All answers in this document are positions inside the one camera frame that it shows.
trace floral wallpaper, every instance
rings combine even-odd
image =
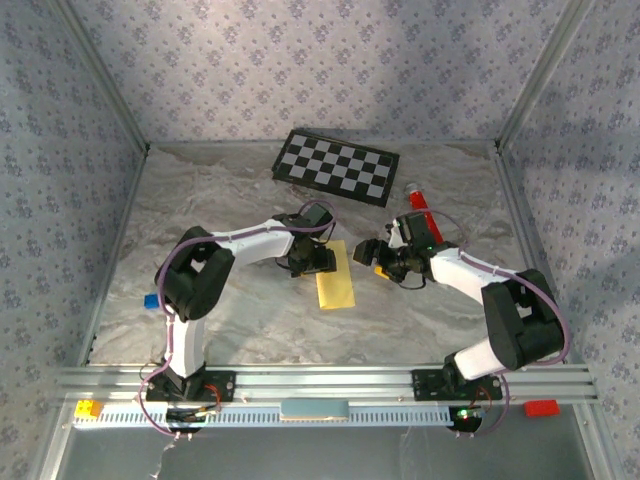
[[[640,478],[640,5],[597,0],[511,149],[630,478]]]
[[[141,156],[41,2],[4,0],[0,18],[0,478],[21,479]]]
[[[158,142],[495,138],[566,1],[72,3]]]

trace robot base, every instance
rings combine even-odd
[[[221,403],[233,401],[236,373],[233,371],[208,371],[202,365],[187,378],[180,377],[171,368],[149,382],[145,400],[147,402],[216,402],[213,385],[218,391]]]

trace yellow block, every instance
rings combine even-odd
[[[336,256],[336,271],[316,273],[318,286],[318,302],[323,310],[334,308],[351,308],[356,305],[349,271],[349,258],[344,240],[331,240],[327,248]]]
[[[102,404],[96,400],[78,400],[76,418],[98,418],[102,412]]]
[[[382,271],[382,267],[380,265],[377,265],[376,268],[373,269],[373,271],[376,272],[376,275],[380,275],[382,278],[389,280],[389,275]]]

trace metal frame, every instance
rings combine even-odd
[[[433,408],[460,405],[463,402],[415,402],[411,387],[411,370],[440,369],[441,365],[399,366],[238,366],[236,395],[234,401],[225,405],[229,412],[271,412],[285,398],[331,397],[348,399],[350,407],[366,412],[367,408],[393,408],[396,412],[415,412],[416,408],[435,411]],[[40,459],[38,475],[32,478],[55,479],[63,465],[66,445],[76,428],[87,428],[87,422],[74,422],[74,406],[77,399],[94,398],[107,405],[126,406],[124,411],[138,409],[132,401],[140,383],[140,367],[136,366],[91,366],[69,368],[58,377],[59,398],[62,406],[52,426],[50,448]],[[594,412],[597,392],[586,365],[557,365],[553,367],[530,367],[523,371],[505,374],[510,385],[511,403],[518,405],[528,400],[554,397],[565,405],[576,405],[585,411]],[[504,404],[504,400],[495,402]],[[166,404],[158,404],[153,413],[162,414]],[[124,419],[121,426],[131,426]],[[583,427],[590,430],[588,439],[596,439],[598,424],[594,421]],[[606,457],[592,458],[592,469],[596,478],[620,478],[607,476]]]
[[[129,142],[138,151],[144,152],[146,141],[140,127],[138,127],[127,102],[118,91],[118,87],[98,54],[96,47],[91,42],[91,37],[75,9],[69,4],[68,0],[47,0],[47,4],[60,19],[63,28],[67,31],[69,40],[76,48],[82,63],[89,70],[107,105],[109,105],[120,122]]]
[[[113,280],[113,275],[116,272],[116,266],[118,263],[118,257],[120,255],[120,249],[122,247],[122,242],[124,241],[124,237],[127,232],[129,216],[131,215],[131,209],[133,208],[133,204],[136,199],[136,194],[138,193],[138,187],[140,186],[140,180],[142,179],[142,172],[144,170],[144,166],[146,165],[148,155],[149,155],[149,150],[147,150],[143,154],[143,157],[138,162],[136,171],[133,174],[133,184],[131,185],[129,194],[127,196],[127,203],[125,204],[124,212],[122,213],[122,219],[120,220],[120,226],[118,227],[118,232],[116,233],[116,238],[115,238],[113,247],[111,249],[111,253],[109,254],[109,260],[107,261],[105,275],[102,279],[102,283],[100,284],[100,289],[98,290],[98,297],[96,299],[96,303],[91,312],[91,319],[85,331],[84,340],[82,342],[82,347],[80,348],[80,354],[78,355],[78,360],[76,362],[76,365],[84,366],[89,363],[89,356],[91,355],[91,350],[93,350],[93,342],[96,339],[96,332],[98,331],[100,316],[102,315],[102,309],[104,308],[104,303],[107,300],[107,294],[109,293],[109,286],[111,285],[111,281]]]
[[[498,148],[500,152],[513,142],[527,121],[540,94],[547,85],[556,67],[564,58],[564,54],[571,44],[573,36],[578,31],[582,20],[593,4],[594,0],[570,0],[567,3],[551,37],[536,62],[529,80],[511,109],[509,118],[507,118],[507,121],[502,127],[500,135],[498,135]]]
[[[490,156],[494,161],[502,190],[505,193],[507,208],[509,209],[525,264],[529,268],[536,268],[541,271],[548,279],[552,290],[556,290],[549,265],[542,261],[538,255],[535,255],[535,252],[542,250],[542,242],[535,227],[529,225],[529,222],[526,221],[527,218],[532,216],[531,210],[527,200],[520,193],[520,182],[509,168],[509,159],[513,158],[512,153],[507,146],[500,152],[495,148],[490,151]],[[580,361],[574,351],[569,352],[567,360]],[[595,478],[627,478],[622,469],[622,462],[613,445],[600,404],[576,405],[574,406],[574,414],[578,425],[580,425],[580,434]]]

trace yellow lego brick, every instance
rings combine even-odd
[[[380,265],[376,266],[373,271],[376,273],[376,275],[380,275],[382,278],[389,280],[389,276],[382,271],[382,267]]]
[[[102,404],[96,400],[78,400],[76,418],[98,418],[102,412]]]

